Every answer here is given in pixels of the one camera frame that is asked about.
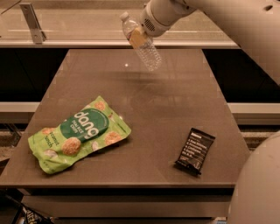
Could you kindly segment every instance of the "snack bag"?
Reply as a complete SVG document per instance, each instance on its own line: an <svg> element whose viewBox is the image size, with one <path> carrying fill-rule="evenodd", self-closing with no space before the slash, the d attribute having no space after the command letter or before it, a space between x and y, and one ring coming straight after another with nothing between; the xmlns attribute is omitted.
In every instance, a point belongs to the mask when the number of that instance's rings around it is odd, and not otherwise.
<svg viewBox="0 0 280 224"><path fill-rule="evenodd" d="M129 126L98 96L57 128L45 128L28 138L44 172L61 172L88 154L126 138Z"/></svg>

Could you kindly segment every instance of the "chip image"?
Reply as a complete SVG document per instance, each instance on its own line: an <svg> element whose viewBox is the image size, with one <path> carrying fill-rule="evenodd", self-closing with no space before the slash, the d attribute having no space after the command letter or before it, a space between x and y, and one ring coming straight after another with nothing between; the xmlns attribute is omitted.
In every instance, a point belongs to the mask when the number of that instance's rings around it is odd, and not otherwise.
<svg viewBox="0 0 280 224"><path fill-rule="evenodd" d="M81 141L77 137L68 138L62 145L61 149L64 155L73 156L80 150Z"/></svg>
<svg viewBox="0 0 280 224"><path fill-rule="evenodd" d="M110 145L110 144L114 144L116 142L119 142L122 140L122 137L114 132L114 131L110 131L106 136L105 136L105 144L106 145Z"/></svg>

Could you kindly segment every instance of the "black wrapper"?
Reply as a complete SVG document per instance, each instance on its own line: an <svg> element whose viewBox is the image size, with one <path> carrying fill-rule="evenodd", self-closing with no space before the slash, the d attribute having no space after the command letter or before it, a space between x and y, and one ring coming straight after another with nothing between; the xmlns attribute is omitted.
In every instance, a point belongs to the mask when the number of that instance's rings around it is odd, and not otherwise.
<svg viewBox="0 0 280 224"><path fill-rule="evenodd" d="M192 128L176 164L193 174L201 174L201 167L214 139L214 136Z"/></svg>

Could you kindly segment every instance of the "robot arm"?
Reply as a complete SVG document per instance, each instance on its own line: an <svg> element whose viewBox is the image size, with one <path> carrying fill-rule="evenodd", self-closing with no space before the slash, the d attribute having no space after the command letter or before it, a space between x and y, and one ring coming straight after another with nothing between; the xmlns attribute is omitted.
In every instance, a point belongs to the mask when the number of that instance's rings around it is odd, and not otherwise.
<svg viewBox="0 0 280 224"><path fill-rule="evenodd" d="M279 0L150 0L140 23L149 36L158 37L195 10L203 11L280 85Z"/></svg>

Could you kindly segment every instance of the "table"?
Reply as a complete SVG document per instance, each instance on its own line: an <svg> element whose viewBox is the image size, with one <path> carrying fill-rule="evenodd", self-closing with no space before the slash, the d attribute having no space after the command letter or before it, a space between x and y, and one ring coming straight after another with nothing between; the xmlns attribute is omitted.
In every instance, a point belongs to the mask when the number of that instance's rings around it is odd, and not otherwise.
<svg viewBox="0 0 280 224"><path fill-rule="evenodd" d="M26 205L55 217L226 216L247 145L203 52L159 52L163 64L149 73L131 49L70 50L0 187L25 189ZM61 173L43 173L27 138L98 95L131 127L130 136ZM174 167L191 128L216 137L198 177Z"/></svg>

